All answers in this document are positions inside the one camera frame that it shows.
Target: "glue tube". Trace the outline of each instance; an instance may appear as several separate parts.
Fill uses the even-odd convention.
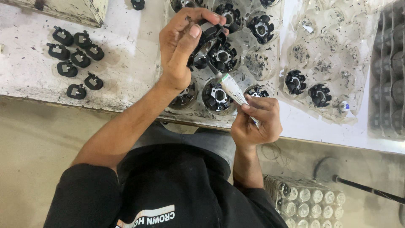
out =
[[[241,106],[243,104],[249,105],[245,97],[243,96],[241,88],[238,86],[238,84],[235,82],[235,80],[232,78],[230,74],[226,73],[225,76],[221,78],[218,82],[221,84],[222,89],[226,92],[226,94],[228,94],[239,105]],[[260,128],[261,122],[253,117],[250,118],[252,118],[257,128]]]

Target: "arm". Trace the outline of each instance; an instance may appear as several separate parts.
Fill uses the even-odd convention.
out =
[[[196,48],[201,28],[195,22],[207,19],[225,24],[225,17],[205,8],[183,8],[159,34],[163,74],[138,102],[104,125],[80,150],[72,165],[87,163],[116,170],[142,133],[191,81],[187,61]]]
[[[256,145],[276,141],[283,131],[279,104],[274,98],[245,95],[249,105],[238,104],[238,115],[232,124],[231,135],[236,144],[233,179],[238,188],[264,188],[263,175]],[[258,129],[252,116],[262,122]]]

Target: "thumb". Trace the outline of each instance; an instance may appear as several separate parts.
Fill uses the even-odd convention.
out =
[[[194,51],[198,42],[200,41],[200,36],[200,26],[197,24],[191,26],[190,30],[179,40],[171,61],[175,62],[176,64],[186,65],[191,53]]]

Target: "right hand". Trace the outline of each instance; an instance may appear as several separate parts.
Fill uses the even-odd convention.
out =
[[[163,74],[159,81],[165,88],[180,93],[190,84],[191,71],[187,67],[187,61],[200,40],[201,28],[197,23],[202,19],[214,25],[226,23],[225,17],[206,8],[184,7],[160,31]]]
[[[256,145],[275,142],[283,127],[280,122],[280,106],[277,99],[251,97],[245,94],[249,105],[235,105],[238,115],[232,124],[231,135],[237,147],[242,150],[255,150]],[[262,122],[257,128],[250,116]]]

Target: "dirty table surface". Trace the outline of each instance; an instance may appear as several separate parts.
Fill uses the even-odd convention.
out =
[[[145,9],[135,11],[127,1],[109,1],[101,28],[91,28],[56,19],[30,10],[0,4],[0,95],[26,97],[45,102],[72,105],[97,110],[122,112],[139,100],[157,81],[159,62],[158,34],[164,20],[164,5],[158,0],[146,2]],[[285,0],[293,4],[294,0]],[[284,13],[284,18],[291,13]],[[105,57],[79,69],[74,78],[60,76],[59,60],[48,55],[46,43],[52,38],[53,26],[71,33],[86,30],[92,41],[102,47]],[[68,47],[74,51],[75,46]],[[75,100],[66,96],[70,84],[83,83],[87,73],[102,78],[101,90],[87,90],[87,97]],[[375,139],[368,134],[369,82],[364,89],[358,122],[353,126],[328,124],[298,108],[280,102],[281,136],[298,140],[339,144],[359,148],[405,153],[405,143]],[[161,118],[181,120],[162,113]],[[190,124],[230,129],[230,123],[193,121]]]

